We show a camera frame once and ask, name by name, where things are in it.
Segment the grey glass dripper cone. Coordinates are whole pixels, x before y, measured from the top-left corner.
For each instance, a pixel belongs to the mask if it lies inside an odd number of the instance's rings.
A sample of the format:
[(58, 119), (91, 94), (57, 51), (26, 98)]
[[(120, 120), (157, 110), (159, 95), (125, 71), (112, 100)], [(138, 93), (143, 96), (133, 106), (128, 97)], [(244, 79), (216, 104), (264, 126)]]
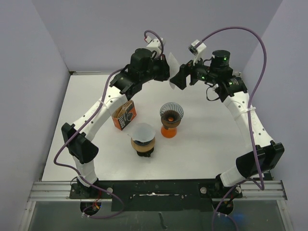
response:
[(164, 104), (160, 108), (160, 117), (170, 123), (175, 123), (180, 120), (182, 120), (184, 116), (184, 110), (183, 108), (178, 104), (174, 102), (169, 102)]

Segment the dark wooden ring holder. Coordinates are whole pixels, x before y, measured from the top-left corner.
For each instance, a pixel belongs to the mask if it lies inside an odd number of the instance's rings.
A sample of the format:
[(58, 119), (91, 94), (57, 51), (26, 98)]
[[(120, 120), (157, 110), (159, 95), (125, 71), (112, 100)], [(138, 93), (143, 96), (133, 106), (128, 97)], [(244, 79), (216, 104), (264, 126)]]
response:
[(161, 118), (161, 122), (165, 129), (169, 129), (176, 128), (180, 124), (181, 120), (169, 121)]

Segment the white paper coffee filter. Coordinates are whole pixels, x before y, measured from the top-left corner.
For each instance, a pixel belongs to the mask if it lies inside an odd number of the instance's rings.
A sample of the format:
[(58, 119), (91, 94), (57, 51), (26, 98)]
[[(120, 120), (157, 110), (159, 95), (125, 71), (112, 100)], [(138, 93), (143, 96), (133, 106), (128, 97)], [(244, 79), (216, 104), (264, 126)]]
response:
[(148, 142), (154, 139), (155, 129), (147, 123), (138, 123), (129, 136), (133, 141)]

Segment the orange coffee filter box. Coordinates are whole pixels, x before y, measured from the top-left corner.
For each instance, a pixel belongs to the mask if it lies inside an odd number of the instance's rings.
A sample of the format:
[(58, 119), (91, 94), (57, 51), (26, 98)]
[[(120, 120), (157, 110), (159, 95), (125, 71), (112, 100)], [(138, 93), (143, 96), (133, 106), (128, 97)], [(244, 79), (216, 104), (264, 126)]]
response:
[(123, 130), (137, 116), (134, 101), (129, 100), (112, 114), (114, 126)]

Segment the blue glass dripper cone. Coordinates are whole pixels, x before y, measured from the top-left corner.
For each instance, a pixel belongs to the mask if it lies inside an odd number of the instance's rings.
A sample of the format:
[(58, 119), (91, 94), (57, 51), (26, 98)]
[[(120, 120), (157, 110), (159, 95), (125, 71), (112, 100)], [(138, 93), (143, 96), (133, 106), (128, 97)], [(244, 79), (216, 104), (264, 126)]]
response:
[(133, 141), (137, 146), (146, 146), (148, 144), (151, 143), (151, 141), (146, 141), (146, 142), (141, 142), (141, 141), (138, 141), (138, 140), (134, 140)]

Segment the light wooden ring holder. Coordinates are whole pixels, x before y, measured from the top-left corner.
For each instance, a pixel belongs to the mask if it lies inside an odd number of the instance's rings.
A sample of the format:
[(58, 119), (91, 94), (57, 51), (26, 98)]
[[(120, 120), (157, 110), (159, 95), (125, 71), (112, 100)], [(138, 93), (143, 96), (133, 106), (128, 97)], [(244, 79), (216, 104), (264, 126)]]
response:
[(132, 148), (135, 151), (140, 152), (140, 153), (145, 153), (145, 152), (150, 151), (151, 149), (154, 148), (154, 145), (155, 145), (155, 138), (153, 138), (151, 141), (149, 141), (149, 143), (146, 144), (146, 145), (136, 144), (135, 141), (133, 139), (131, 139)]

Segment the dark green glass dripper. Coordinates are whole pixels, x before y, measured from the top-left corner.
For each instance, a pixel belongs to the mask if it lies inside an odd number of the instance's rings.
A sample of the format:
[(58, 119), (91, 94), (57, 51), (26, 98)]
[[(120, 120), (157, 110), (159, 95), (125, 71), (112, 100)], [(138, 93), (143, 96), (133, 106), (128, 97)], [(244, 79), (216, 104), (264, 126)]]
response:
[(154, 148), (146, 151), (146, 152), (138, 152), (137, 151), (137, 155), (140, 156), (140, 157), (151, 157), (151, 154), (153, 153), (154, 151)]

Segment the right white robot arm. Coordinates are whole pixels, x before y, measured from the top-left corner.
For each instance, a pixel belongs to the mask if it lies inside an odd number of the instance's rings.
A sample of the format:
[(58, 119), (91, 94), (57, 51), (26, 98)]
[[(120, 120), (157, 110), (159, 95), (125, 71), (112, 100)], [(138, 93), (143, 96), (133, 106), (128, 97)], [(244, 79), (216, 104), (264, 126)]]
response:
[(230, 52), (216, 50), (212, 53), (209, 66), (203, 60), (190, 60), (179, 67), (170, 82), (181, 90), (203, 81), (213, 87), (221, 102), (230, 111), (244, 139), (246, 154), (236, 158), (235, 166), (221, 173), (214, 185), (215, 193), (224, 197), (231, 187), (251, 176), (261, 174), (276, 167), (284, 153), (282, 143), (276, 143), (260, 122), (256, 109), (250, 102), (250, 96), (244, 81), (233, 74), (229, 66)]

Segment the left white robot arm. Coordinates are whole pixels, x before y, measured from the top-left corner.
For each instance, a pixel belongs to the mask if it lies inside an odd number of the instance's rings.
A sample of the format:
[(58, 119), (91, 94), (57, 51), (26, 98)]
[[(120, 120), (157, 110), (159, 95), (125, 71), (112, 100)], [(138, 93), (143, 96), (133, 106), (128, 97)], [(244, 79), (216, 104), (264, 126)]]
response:
[(77, 181), (86, 197), (92, 198), (98, 192), (94, 158), (99, 149), (92, 143), (98, 130), (120, 106), (141, 91), (144, 83), (167, 81), (169, 77), (163, 49), (138, 48), (129, 64), (109, 75), (97, 102), (73, 124), (62, 126), (64, 145), (75, 161)]

